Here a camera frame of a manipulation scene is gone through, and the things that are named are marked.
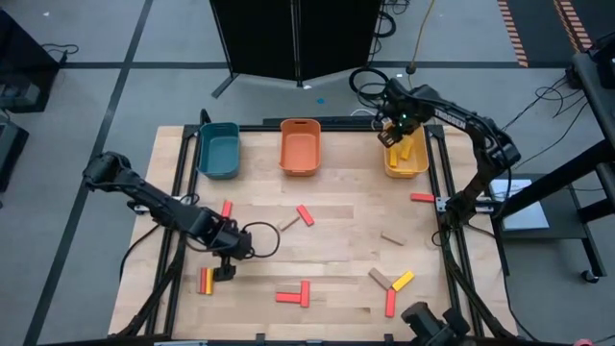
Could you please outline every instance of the floor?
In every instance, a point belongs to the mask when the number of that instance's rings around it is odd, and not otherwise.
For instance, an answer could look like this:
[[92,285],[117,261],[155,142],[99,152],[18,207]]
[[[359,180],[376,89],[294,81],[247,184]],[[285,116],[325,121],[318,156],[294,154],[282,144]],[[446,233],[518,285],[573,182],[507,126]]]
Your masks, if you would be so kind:
[[[412,0],[410,9],[396,16],[398,32],[382,41],[376,61],[409,59],[427,4],[427,0]],[[40,43],[78,44],[81,51],[70,62],[224,60],[208,1],[0,0],[0,6]],[[426,26],[418,61],[516,62],[516,58],[496,2],[439,0]],[[469,66],[453,68],[444,63],[422,68],[413,83],[430,84],[443,96],[503,126],[534,98],[537,87],[550,86],[562,75],[560,69],[514,68],[514,64],[513,68]],[[402,68],[382,71],[390,77],[404,73]],[[99,149],[125,154],[134,170],[144,173],[156,128],[195,123],[201,108],[214,120],[239,124],[258,124],[265,117],[350,114],[360,104],[348,88],[349,73],[309,81],[310,89],[239,76],[216,100],[210,94],[227,78],[225,69],[62,70],[45,112],[14,117],[31,136],[10,188],[0,196],[5,205],[0,210],[4,231],[0,233],[0,344],[23,343],[56,251],[59,245],[70,244],[70,235],[64,233],[71,228],[69,218],[78,220],[76,233],[38,342],[107,334],[118,266],[135,218],[124,207],[122,196],[78,196],[81,171],[97,137],[106,137]],[[563,134],[581,104],[552,119],[558,104],[542,101],[508,132],[522,155],[529,157]],[[549,172],[602,137],[585,108],[561,143],[520,171]],[[584,188],[596,185],[592,176],[577,183]],[[581,193],[584,203],[601,196],[600,192]],[[83,198],[83,209],[73,208]],[[604,265],[612,270],[615,241],[609,221],[594,222],[591,229]],[[615,309],[608,307],[615,303],[615,279],[605,277],[594,285],[578,279],[578,273],[588,267],[579,241],[507,243],[505,252],[512,273],[508,279],[512,308],[536,337],[572,342],[613,334],[610,321],[615,319]]]

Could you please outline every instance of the yellow bin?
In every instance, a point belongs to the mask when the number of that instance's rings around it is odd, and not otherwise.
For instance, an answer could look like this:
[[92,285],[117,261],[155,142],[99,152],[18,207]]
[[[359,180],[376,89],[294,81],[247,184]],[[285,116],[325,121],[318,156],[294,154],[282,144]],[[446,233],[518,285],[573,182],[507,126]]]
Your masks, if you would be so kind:
[[425,130],[423,126],[417,129],[411,136],[412,147],[408,160],[402,160],[398,154],[397,166],[392,167],[389,161],[390,150],[397,150],[397,146],[384,148],[384,171],[391,178],[414,178],[430,168],[427,157],[427,143],[425,142]]

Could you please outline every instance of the wooden tabletop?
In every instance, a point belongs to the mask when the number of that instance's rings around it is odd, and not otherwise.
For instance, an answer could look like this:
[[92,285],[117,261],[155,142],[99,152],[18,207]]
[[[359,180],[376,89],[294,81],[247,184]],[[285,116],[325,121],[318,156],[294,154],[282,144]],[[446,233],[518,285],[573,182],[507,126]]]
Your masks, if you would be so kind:
[[[455,187],[461,189],[476,173],[471,142],[464,133],[445,130]],[[167,192],[173,183],[182,131],[182,127],[160,127],[150,159],[147,180]],[[413,332],[399,317],[404,309],[425,301],[440,317],[450,307],[441,252],[431,243],[436,231],[433,205],[409,199],[410,192],[431,193],[427,173],[411,180],[387,177],[383,149],[373,133],[323,133],[322,164],[309,178],[282,173],[278,166],[280,133],[241,133],[240,140],[238,177],[211,181],[200,175],[199,205],[221,211],[225,199],[233,201],[232,218],[240,227],[254,221],[275,225],[295,214],[298,205],[305,205],[315,224],[307,227],[300,220],[282,233],[280,250],[272,258],[236,261],[235,278],[215,283],[210,296],[197,293],[197,270],[217,267],[219,259],[186,250],[174,338],[254,339],[256,333],[266,333],[270,340],[382,340],[383,334],[394,334],[396,340],[410,340]],[[435,160],[441,168],[439,157]],[[188,173],[187,168],[184,189]],[[439,181],[446,191],[441,175]],[[477,215],[472,223],[491,231],[487,216]],[[152,226],[148,215],[138,216],[132,241]],[[403,235],[407,244],[399,246],[380,238],[383,230]],[[255,226],[250,231],[258,253],[272,249],[275,235],[271,230]],[[158,231],[129,257],[110,333],[125,327],[150,294],[161,238],[162,231]],[[516,333],[495,240],[466,231],[466,241],[480,297]],[[390,280],[408,270],[415,274],[397,294],[395,318],[384,316],[386,292],[368,277],[372,267]],[[309,308],[275,302],[277,286],[299,285],[300,280],[311,281]],[[459,292],[466,307],[465,296]],[[165,296],[157,331],[162,329],[166,303]],[[463,313],[470,321],[467,309]]]

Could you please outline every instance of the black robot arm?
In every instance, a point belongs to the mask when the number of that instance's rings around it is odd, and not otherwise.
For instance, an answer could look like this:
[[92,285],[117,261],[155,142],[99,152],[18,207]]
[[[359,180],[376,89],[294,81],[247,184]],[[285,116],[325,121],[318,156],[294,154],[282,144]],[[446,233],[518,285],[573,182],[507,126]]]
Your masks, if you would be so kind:
[[453,125],[472,140],[477,174],[470,184],[447,201],[446,212],[442,215],[445,225],[466,223],[476,214],[477,199],[489,188],[491,181],[510,169],[521,159],[521,155],[510,136],[500,130],[492,119],[442,99],[429,86],[407,91],[396,79],[386,84],[384,105],[377,119],[389,119],[391,126],[382,131],[378,138],[384,146],[391,147],[433,117]]
[[83,173],[90,190],[123,192],[147,207],[154,220],[207,246],[220,257],[244,260],[252,248],[252,235],[237,228],[235,220],[215,211],[183,204],[143,180],[128,159],[107,152],[94,158]]

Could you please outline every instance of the teal bin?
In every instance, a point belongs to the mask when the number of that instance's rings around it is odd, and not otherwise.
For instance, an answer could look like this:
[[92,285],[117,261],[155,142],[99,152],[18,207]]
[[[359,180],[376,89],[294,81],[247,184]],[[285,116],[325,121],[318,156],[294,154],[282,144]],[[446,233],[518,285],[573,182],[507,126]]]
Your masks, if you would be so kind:
[[210,123],[199,130],[199,171],[210,179],[232,179],[239,174],[239,126]]

